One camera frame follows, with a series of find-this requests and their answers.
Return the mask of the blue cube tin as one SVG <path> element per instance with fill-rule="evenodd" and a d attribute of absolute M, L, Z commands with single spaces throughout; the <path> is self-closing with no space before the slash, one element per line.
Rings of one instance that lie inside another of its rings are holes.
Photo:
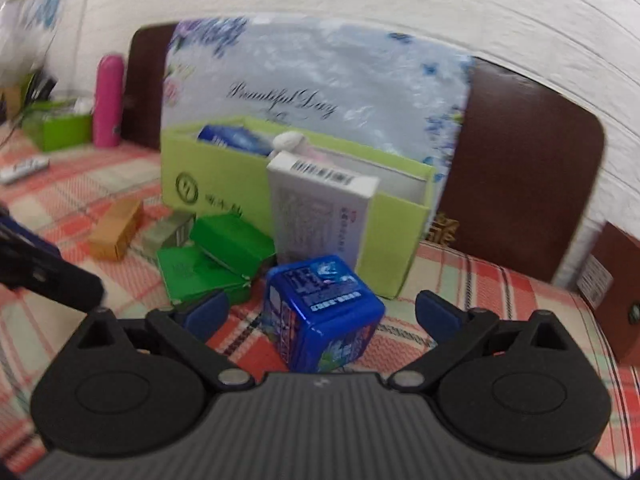
<path fill-rule="evenodd" d="M 357 361 L 385 314 L 340 257 L 276 266 L 266 276 L 262 330 L 295 373 L 326 373 Z"/>

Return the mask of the brown wooden headboard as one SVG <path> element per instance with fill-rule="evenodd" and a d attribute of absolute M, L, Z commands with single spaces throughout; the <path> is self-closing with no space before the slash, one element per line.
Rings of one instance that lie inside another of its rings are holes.
<path fill-rule="evenodd" d="M 162 124 L 166 54 L 177 25 L 138 30 L 129 52 L 122 133 L 159 151 L 160 132 L 167 128 Z M 454 159 L 445 184 L 433 180 L 433 207 L 423 234 L 434 243 L 548 281 L 559 269 L 596 182 L 603 128 L 596 116 L 558 92 L 473 58 Z M 271 144 L 282 132 L 306 130 L 250 116 L 207 120 L 207 125 L 247 128 Z M 314 149 L 322 154 L 319 162 L 381 183 L 381 169 Z"/>

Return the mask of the white orange medicine box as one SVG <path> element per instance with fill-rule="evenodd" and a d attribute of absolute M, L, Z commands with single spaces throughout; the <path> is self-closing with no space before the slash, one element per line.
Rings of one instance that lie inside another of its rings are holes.
<path fill-rule="evenodd" d="M 288 152 L 267 174 L 278 261 L 337 255 L 355 269 L 380 179 Z"/>

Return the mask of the floral plastic bag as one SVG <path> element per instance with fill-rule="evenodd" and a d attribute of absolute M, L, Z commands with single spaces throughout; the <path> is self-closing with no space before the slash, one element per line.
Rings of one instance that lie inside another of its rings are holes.
<path fill-rule="evenodd" d="M 181 21 L 167 48 L 162 124 L 265 119 L 423 162 L 443 186 L 474 64 L 450 44 L 328 18 Z"/>

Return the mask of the brown cardboard box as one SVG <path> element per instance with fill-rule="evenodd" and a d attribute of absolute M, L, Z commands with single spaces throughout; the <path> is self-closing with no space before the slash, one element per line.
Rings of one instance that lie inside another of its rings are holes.
<path fill-rule="evenodd" d="M 593 310 L 615 359 L 639 366 L 639 240 L 606 222 L 576 286 Z"/>

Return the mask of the pink thermos bottle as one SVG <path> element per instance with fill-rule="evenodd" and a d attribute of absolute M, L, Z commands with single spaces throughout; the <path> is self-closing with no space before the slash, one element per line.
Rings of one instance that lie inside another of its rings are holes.
<path fill-rule="evenodd" d="M 97 148 L 114 148 L 120 141 L 125 60 L 120 54 L 104 55 L 96 70 L 92 138 Z"/>

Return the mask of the white remote control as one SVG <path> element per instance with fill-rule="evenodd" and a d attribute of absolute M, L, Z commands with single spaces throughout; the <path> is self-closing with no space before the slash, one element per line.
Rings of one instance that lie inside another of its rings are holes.
<path fill-rule="evenodd" d="M 0 184 L 9 185 L 21 181 L 33 174 L 49 168 L 50 158 L 47 156 L 34 156 L 26 158 L 13 165 L 2 167 L 0 170 Z"/>

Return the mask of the small gold box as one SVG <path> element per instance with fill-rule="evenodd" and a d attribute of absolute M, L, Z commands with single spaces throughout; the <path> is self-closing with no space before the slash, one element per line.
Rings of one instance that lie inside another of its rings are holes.
<path fill-rule="evenodd" d="M 121 198 L 111 204 L 88 237 L 89 254 L 96 260 L 120 261 L 139 229 L 143 204 L 136 198 Z"/>

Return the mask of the olive grey small box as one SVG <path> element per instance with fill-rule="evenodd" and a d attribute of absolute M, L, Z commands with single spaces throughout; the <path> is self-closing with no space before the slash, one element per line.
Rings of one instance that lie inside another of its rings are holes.
<path fill-rule="evenodd" d="M 195 214 L 187 211 L 174 211 L 158 220 L 142 235 L 142 252 L 146 258 L 154 260 L 163 248 L 182 247 L 189 240 L 194 225 Z"/>

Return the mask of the blue box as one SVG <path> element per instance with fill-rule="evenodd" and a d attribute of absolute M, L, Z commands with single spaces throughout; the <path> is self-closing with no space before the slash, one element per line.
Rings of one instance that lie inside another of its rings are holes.
<path fill-rule="evenodd" d="M 272 152 L 269 140 L 247 128 L 227 125 L 206 125 L 198 134 L 198 140 L 221 148 L 267 157 Z"/>

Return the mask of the light green organizer box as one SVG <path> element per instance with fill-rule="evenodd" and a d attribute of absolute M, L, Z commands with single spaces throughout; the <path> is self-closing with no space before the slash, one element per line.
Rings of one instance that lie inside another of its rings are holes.
<path fill-rule="evenodd" d="M 208 123 L 205 119 L 160 132 L 163 202 L 199 216 L 234 212 L 271 236 L 268 159 L 198 140 Z M 382 170 L 357 274 L 376 294 L 397 297 L 433 207 L 435 168 L 324 133 L 305 130 L 303 135 L 313 146 L 342 162 L 358 159 Z"/>

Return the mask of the white tube in organizer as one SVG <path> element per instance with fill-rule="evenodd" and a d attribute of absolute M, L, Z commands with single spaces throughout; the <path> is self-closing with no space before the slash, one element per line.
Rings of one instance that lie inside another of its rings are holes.
<path fill-rule="evenodd" d="M 275 136 L 272 140 L 272 148 L 276 153 L 287 152 L 314 160 L 320 160 L 322 157 L 322 154 L 314 149 L 303 133 L 294 130 L 288 130 Z"/>

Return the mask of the green tissue box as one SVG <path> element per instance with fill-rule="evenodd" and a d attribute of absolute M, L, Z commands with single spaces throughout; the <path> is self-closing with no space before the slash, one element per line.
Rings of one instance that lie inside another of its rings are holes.
<path fill-rule="evenodd" d="M 42 152 L 65 150 L 92 142 L 92 114 L 69 102 L 35 102 L 24 111 L 22 129 Z"/>

